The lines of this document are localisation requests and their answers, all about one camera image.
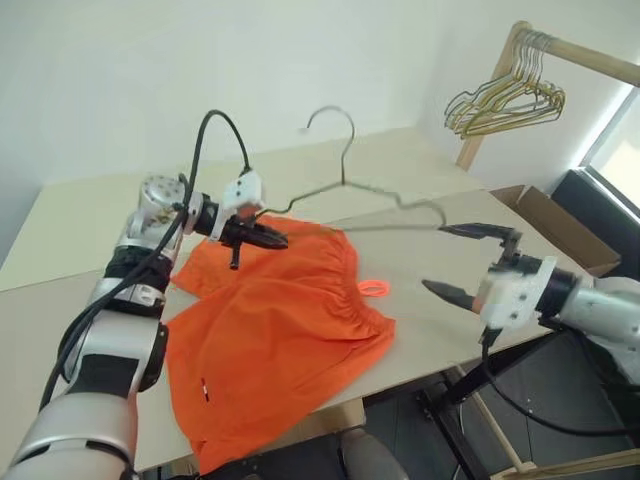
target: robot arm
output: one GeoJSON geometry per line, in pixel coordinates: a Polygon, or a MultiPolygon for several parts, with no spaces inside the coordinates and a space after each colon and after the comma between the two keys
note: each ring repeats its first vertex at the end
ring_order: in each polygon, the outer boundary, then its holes
{"type": "Polygon", "coordinates": [[[520,232],[482,223],[449,225],[453,235],[502,240],[504,252],[489,267],[476,296],[451,285],[423,280],[443,300],[479,314],[493,344],[503,329],[516,329],[534,313],[552,329],[572,328],[628,348],[640,347],[640,283],[629,278],[578,278],[556,267],[555,257],[538,259],[518,250],[520,232]]]}
{"type": "MultiPolygon", "coordinates": [[[[159,246],[184,190],[182,182],[162,176],[142,183],[138,209],[128,218],[91,302],[117,287],[159,246]]],[[[182,237],[196,232],[221,242],[232,249],[230,267],[238,268],[242,243],[287,248],[286,236],[255,223],[263,207],[262,183],[252,170],[226,188],[219,204],[203,193],[191,195],[185,220],[145,274],[113,296],[73,346],[62,371],[68,386],[50,403],[45,399],[5,480],[137,478],[136,397],[155,384],[162,369],[168,330],[160,316],[182,237]]],[[[69,339],[70,330],[61,350],[69,339]]]]}

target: orange garment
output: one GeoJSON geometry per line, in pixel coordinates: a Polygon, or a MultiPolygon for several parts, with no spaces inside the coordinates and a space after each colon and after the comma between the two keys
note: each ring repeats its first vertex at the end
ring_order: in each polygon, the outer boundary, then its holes
{"type": "Polygon", "coordinates": [[[169,323],[167,352],[173,409],[201,472],[276,439],[393,341],[394,321],[358,292],[342,232],[261,221],[289,233],[287,250],[244,245],[232,271],[230,250],[203,242],[173,278],[201,298],[169,323]]]}

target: cardboard box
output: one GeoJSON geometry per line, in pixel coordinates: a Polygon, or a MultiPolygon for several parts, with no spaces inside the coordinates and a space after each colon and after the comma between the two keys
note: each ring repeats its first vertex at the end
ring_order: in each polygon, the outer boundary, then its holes
{"type": "Polygon", "coordinates": [[[591,275],[604,275],[620,263],[620,254],[537,188],[517,185],[491,193],[591,275]]]}

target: metal hanger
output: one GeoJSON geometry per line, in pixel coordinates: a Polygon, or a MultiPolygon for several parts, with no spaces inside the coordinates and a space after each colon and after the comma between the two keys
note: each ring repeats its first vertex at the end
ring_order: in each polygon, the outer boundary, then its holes
{"type": "Polygon", "coordinates": [[[509,74],[463,92],[445,109],[445,126],[462,138],[487,135],[556,120],[566,96],[556,85],[541,81],[542,57],[552,37],[525,30],[514,41],[509,74]],[[522,98],[532,101],[518,104],[522,98]]]}
{"type": "Polygon", "coordinates": [[[389,198],[391,200],[394,201],[395,206],[399,209],[402,210],[408,210],[411,208],[416,208],[418,206],[421,205],[429,205],[430,208],[432,208],[433,210],[435,210],[438,213],[438,216],[440,217],[441,221],[442,221],[442,225],[445,225],[447,223],[446,220],[446,215],[444,213],[444,210],[442,209],[442,207],[438,204],[436,204],[435,202],[432,202],[430,200],[419,200],[416,202],[411,202],[411,203],[404,203],[402,201],[402,197],[400,197],[400,194],[398,194],[397,192],[390,192],[388,190],[385,190],[383,188],[378,188],[378,187],[372,187],[369,185],[363,185],[361,183],[357,183],[357,182],[352,182],[351,180],[348,180],[346,178],[346,174],[345,174],[345,160],[347,157],[347,154],[349,153],[349,150],[351,149],[351,146],[353,145],[355,136],[356,136],[356,127],[355,127],[355,123],[353,122],[353,118],[351,118],[351,115],[345,111],[344,109],[342,109],[341,107],[335,106],[335,105],[327,105],[325,107],[319,108],[318,110],[316,110],[315,112],[313,112],[311,114],[311,116],[309,117],[309,121],[307,122],[307,126],[306,128],[310,128],[311,124],[313,123],[313,120],[316,118],[316,116],[318,116],[321,113],[324,112],[328,112],[328,111],[334,111],[339,113],[340,115],[342,115],[343,117],[345,117],[347,119],[347,121],[349,122],[349,126],[351,127],[351,133],[349,136],[349,139],[347,140],[344,148],[342,149],[342,153],[340,155],[340,181],[339,182],[335,182],[335,183],[331,183],[329,185],[326,185],[324,187],[321,188],[317,188],[315,190],[312,190],[310,192],[304,193],[302,195],[298,195],[297,197],[292,198],[289,201],[289,204],[287,205],[286,208],[278,210],[275,208],[267,208],[265,210],[263,210],[262,212],[260,212],[257,215],[257,218],[261,217],[262,215],[266,214],[266,213],[277,213],[277,214],[285,214],[285,213],[289,213],[291,211],[291,209],[293,208],[293,206],[298,203],[301,202],[303,200],[306,200],[308,198],[314,197],[316,195],[320,195],[322,193],[326,193],[329,192],[331,190],[335,190],[337,188],[344,188],[344,187],[351,187],[351,188],[355,188],[357,190],[363,190],[365,192],[369,192],[375,195],[380,195],[386,198],[389,198]]]}

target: black cable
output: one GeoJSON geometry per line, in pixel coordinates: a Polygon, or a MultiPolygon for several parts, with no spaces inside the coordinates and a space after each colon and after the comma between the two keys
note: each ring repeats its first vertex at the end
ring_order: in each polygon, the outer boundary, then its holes
{"type": "Polygon", "coordinates": [[[202,148],[202,137],[204,136],[204,130],[207,128],[207,123],[209,122],[209,119],[214,115],[219,115],[225,119],[225,121],[231,127],[231,130],[233,130],[233,134],[236,136],[236,140],[238,140],[238,144],[240,145],[240,150],[242,150],[242,161],[244,163],[244,168],[242,170],[241,175],[247,172],[250,172],[251,165],[249,165],[249,156],[247,155],[247,149],[244,146],[244,142],[242,141],[240,132],[238,132],[236,125],[233,123],[233,120],[229,118],[229,115],[227,115],[221,110],[209,110],[207,114],[204,116],[204,118],[202,119],[202,123],[200,124],[200,130],[198,131],[198,141],[196,142],[196,148],[193,154],[194,158],[196,156],[198,157],[198,159],[200,158],[200,149],[202,148]]]}
{"type": "Polygon", "coordinates": [[[489,379],[489,383],[491,384],[493,389],[498,395],[502,397],[505,402],[507,402],[512,408],[514,408],[525,417],[530,418],[534,422],[539,423],[544,427],[550,428],[551,430],[556,430],[558,432],[566,433],[568,435],[574,435],[577,437],[617,437],[621,435],[629,435],[630,433],[640,431],[640,425],[633,425],[627,428],[614,428],[611,430],[579,430],[576,428],[557,425],[553,422],[550,422],[549,420],[545,420],[544,418],[538,417],[537,415],[529,412],[529,410],[511,399],[511,397],[509,397],[496,383],[496,377],[493,375],[493,373],[491,373],[491,370],[489,368],[489,344],[487,342],[483,342],[482,344],[482,369],[489,379]]]}
{"type": "Polygon", "coordinates": [[[209,120],[215,115],[221,116],[224,120],[229,124],[233,133],[240,144],[240,149],[242,150],[243,160],[244,160],[244,169],[242,173],[246,173],[251,170],[249,165],[249,159],[247,157],[247,151],[244,146],[244,142],[240,137],[240,133],[236,128],[233,121],[229,118],[229,116],[220,111],[220,110],[210,110],[202,119],[200,123],[200,128],[198,129],[198,136],[196,138],[196,145],[193,153],[193,160],[191,162],[191,171],[189,174],[189,181],[185,185],[185,193],[182,203],[182,208],[178,210],[176,214],[176,218],[173,220],[162,239],[156,246],[156,248],[145,257],[135,268],[133,268],[121,281],[116,285],[113,289],[107,292],[105,295],[95,300],[93,303],[88,305],[67,327],[67,330],[62,336],[62,341],[60,347],[58,349],[58,358],[56,359],[56,363],[51,369],[51,373],[47,379],[47,383],[45,384],[44,391],[42,393],[42,398],[40,400],[39,410],[41,411],[47,404],[51,401],[51,397],[53,395],[53,390],[56,386],[56,382],[58,381],[58,377],[62,373],[64,368],[64,364],[67,361],[71,351],[73,350],[76,343],[80,340],[80,337],[93,321],[95,316],[102,310],[118,293],[122,290],[130,287],[138,283],[146,272],[145,270],[154,260],[154,258],[158,257],[162,250],[167,246],[173,235],[175,234],[178,227],[186,221],[188,217],[188,207],[191,202],[191,196],[193,194],[193,189],[195,187],[196,176],[198,175],[198,166],[200,164],[200,153],[202,150],[202,142],[204,139],[204,133],[207,128],[207,124],[209,120]]]}
{"type": "Polygon", "coordinates": [[[589,350],[589,345],[587,344],[586,335],[584,333],[578,332],[576,330],[572,330],[571,332],[573,333],[574,337],[578,341],[580,349],[582,350],[582,353],[584,354],[585,358],[587,359],[587,362],[589,363],[589,366],[594,370],[594,372],[598,376],[598,379],[600,379],[600,383],[601,383],[602,387],[606,388],[607,390],[616,391],[616,392],[628,392],[628,393],[639,393],[640,392],[640,385],[634,385],[634,384],[631,384],[631,383],[624,383],[624,382],[619,382],[619,381],[616,381],[616,380],[612,380],[600,368],[600,366],[597,364],[597,362],[593,358],[593,355],[591,354],[591,351],[589,350]]]}

